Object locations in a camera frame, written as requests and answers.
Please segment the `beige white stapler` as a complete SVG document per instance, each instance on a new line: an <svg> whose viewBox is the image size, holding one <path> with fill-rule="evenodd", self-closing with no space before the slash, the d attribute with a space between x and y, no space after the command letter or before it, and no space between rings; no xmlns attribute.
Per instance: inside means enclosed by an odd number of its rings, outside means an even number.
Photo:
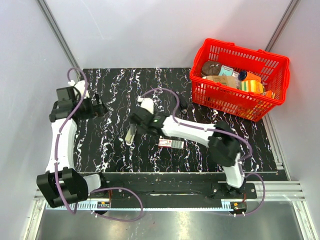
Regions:
<svg viewBox="0 0 320 240"><path fill-rule="evenodd" d="M135 124L130 124L129 126L129 130L125 136L125 143L128 145L128 146L131 146L132 143L134 142L134 138L135 138L135 135L136 135L136 132L137 132L137 127Z"/></svg>

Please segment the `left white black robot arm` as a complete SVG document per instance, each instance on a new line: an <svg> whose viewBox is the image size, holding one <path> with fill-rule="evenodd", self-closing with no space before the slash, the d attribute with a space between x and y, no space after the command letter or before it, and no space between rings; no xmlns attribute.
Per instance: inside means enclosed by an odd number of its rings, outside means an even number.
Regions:
<svg viewBox="0 0 320 240"><path fill-rule="evenodd" d="M81 176L74 167L74 145L78 123L104 116L108 109L95 95L92 102L86 82L79 81L56 90L49 120L52 145L45 173L38 175L36 184L51 208L87 200L90 193L98 198L107 195L108 185L101 173Z"/></svg>

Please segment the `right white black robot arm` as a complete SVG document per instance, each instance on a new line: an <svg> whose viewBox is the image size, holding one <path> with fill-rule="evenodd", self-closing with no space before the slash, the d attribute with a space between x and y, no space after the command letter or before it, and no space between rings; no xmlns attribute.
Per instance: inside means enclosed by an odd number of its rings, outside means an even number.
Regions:
<svg viewBox="0 0 320 240"><path fill-rule="evenodd" d="M245 176L240 166L241 143L226 123L202 124L163 113L139 110L129 117L130 127L125 143L131 145L136 134L175 137L197 142L209 151L212 160L221 165L226 176L227 192L239 198L246 191Z"/></svg>

